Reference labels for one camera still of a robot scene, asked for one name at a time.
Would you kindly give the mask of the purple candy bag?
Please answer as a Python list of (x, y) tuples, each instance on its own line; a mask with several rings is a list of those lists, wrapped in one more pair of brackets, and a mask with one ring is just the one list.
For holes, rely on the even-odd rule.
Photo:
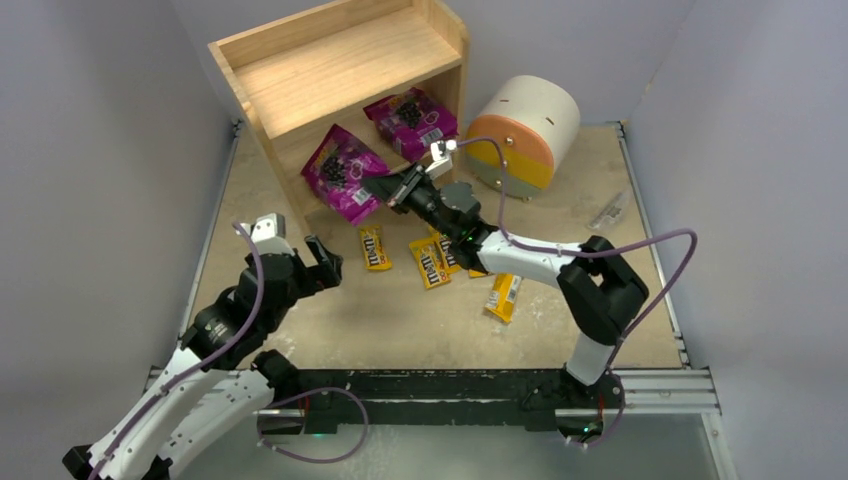
[(362, 180), (389, 173), (376, 152), (338, 124), (330, 127), (300, 171), (313, 194), (351, 225), (362, 223), (380, 203)]
[(410, 163), (428, 155), (432, 143), (459, 135), (454, 114), (416, 87), (384, 97), (363, 111), (380, 137)]

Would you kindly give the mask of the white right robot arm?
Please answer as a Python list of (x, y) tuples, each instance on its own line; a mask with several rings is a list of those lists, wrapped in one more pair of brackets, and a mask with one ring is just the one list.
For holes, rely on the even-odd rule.
[(558, 289), (580, 331), (565, 370), (585, 386), (595, 385), (608, 369), (625, 329), (648, 299), (646, 284), (606, 238), (557, 245), (508, 236), (484, 220), (467, 182), (438, 188), (416, 166), (365, 177), (362, 186), (396, 213), (412, 212), (446, 235), (462, 268), (512, 274)]

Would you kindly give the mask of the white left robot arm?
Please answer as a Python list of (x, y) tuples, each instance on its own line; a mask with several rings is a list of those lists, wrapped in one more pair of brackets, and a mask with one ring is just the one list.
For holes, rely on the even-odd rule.
[(210, 445), (294, 385), (295, 369), (275, 350), (239, 365), (275, 332), (302, 298), (336, 287), (341, 256), (315, 236), (307, 266), (280, 234), (252, 233), (236, 285), (202, 309), (155, 383), (92, 445), (62, 462), (75, 479), (176, 479)]

